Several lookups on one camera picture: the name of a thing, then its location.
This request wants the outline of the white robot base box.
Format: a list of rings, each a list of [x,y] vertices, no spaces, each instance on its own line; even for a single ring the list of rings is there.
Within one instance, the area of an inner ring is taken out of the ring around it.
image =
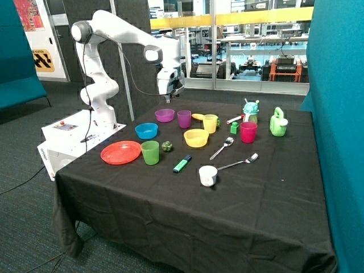
[[[95,111],[81,110],[42,127],[45,141],[38,145],[38,152],[49,178],[54,181],[58,170],[125,126],[117,122],[105,123]]]

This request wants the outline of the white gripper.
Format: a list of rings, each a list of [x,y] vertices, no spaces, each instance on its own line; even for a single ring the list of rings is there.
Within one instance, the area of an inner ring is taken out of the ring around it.
[[[175,95],[184,90],[185,81],[181,66],[162,68],[157,74],[157,85],[159,94],[165,96],[166,102],[170,102],[170,98],[174,99]]]

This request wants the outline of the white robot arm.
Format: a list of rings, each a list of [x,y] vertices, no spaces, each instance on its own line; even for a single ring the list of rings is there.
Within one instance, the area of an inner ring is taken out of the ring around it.
[[[91,107],[99,130],[115,130],[118,127],[115,111],[107,100],[119,91],[119,85],[113,79],[116,74],[111,71],[117,65],[119,55],[116,49],[107,53],[101,47],[104,42],[141,45],[145,61],[162,66],[156,83],[159,94],[167,100],[184,89],[181,48],[177,38],[167,35],[156,38],[104,10],[96,11],[91,20],[75,22],[71,34],[84,75],[93,80],[81,90],[80,95]]]

